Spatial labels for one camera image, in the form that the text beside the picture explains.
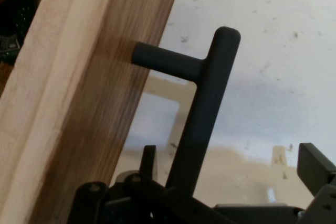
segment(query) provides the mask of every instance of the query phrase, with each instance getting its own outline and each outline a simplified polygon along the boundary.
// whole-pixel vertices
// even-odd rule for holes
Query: black lever
[[[193,195],[239,42],[238,31],[219,28],[204,60],[144,43],[136,45],[132,63],[197,84],[166,188]]]

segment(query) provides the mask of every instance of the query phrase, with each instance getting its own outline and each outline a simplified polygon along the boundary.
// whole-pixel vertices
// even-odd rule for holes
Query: black metal handle
[[[311,194],[316,194],[336,179],[336,166],[311,143],[301,143],[297,173]]]
[[[204,60],[144,43],[136,45],[132,63],[197,84],[166,187],[193,195],[239,42],[238,31],[219,28]]]

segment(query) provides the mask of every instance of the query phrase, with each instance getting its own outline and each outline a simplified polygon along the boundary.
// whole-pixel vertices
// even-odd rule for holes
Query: wood grain
[[[52,45],[53,61],[40,65],[48,68],[39,74],[32,70],[38,86],[33,97],[24,106],[17,99],[27,112],[23,129],[13,135],[0,121],[0,136],[19,145],[10,146],[15,159],[0,184],[2,192],[9,188],[1,223],[66,223],[79,185],[110,182],[148,74],[130,64],[133,47],[137,41],[159,43],[173,1],[72,0],[64,20],[57,21],[62,25]],[[18,95],[8,95],[18,85],[12,77],[10,82],[7,99]],[[1,101],[1,115],[4,106]],[[20,117],[21,111],[7,113]],[[17,120],[9,125],[18,126]],[[24,202],[15,205],[21,198]]]
[[[31,181],[26,184],[25,195],[20,199],[22,205],[10,193],[11,188],[17,190],[13,186],[17,166],[27,144],[27,135],[46,86],[45,80],[53,65],[71,3],[72,0],[41,1],[0,99],[0,223],[22,223],[33,208],[31,203],[36,198],[38,186],[30,188]]]

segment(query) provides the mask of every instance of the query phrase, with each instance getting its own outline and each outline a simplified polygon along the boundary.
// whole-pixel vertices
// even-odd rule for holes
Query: wooden board
[[[66,223],[76,188],[109,183],[174,0],[42,0],[0,100],[0,223]]]

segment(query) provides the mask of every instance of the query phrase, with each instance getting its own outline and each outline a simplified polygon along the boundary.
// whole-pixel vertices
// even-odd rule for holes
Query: concrete floor
[[[175,0],[160,47],[205,58],[220,26],[240,31],[241,43],[194,196],[306,207],[299,143],[336,162],[336,2]],[[195,89],[151,72],[115,174],[137,169],[143,146],[156,144],[165,183]]]

